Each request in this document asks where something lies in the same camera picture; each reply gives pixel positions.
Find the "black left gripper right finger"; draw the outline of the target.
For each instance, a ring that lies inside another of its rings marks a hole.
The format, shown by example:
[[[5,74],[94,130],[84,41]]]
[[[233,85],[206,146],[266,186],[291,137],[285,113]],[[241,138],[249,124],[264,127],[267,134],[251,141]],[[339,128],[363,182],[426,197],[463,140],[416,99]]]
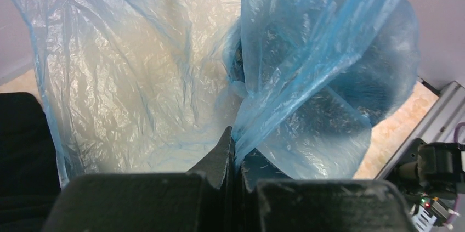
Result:
[[[238,231],[414,231],[384,180],[295,180],[258,150],[237,174]]]

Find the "blue plastic trash bag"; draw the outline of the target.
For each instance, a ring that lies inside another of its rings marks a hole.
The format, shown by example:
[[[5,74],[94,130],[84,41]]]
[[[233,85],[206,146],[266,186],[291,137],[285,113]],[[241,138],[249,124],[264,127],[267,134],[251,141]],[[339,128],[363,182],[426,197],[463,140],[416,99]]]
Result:
[[[410,97],[407,0],[12,0],[30,31],[60,184],[184,172],[232,126],[294,179],[358,170]]]

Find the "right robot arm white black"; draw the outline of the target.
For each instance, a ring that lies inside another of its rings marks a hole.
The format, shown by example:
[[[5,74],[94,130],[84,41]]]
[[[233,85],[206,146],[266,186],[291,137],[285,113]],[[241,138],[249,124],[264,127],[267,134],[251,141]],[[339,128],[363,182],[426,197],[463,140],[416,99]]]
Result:
[[[464,144],[416,138],[384,177],[408,200],[455,200],[464,194]]]

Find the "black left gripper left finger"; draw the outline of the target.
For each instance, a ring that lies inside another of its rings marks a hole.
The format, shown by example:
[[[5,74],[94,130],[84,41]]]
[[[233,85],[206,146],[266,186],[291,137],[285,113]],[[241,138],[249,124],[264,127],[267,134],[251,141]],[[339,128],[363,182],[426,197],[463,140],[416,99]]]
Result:
[[[185,173],[88,174],[70,181],[43,231],[232,231],[234,148],[227,127]]]

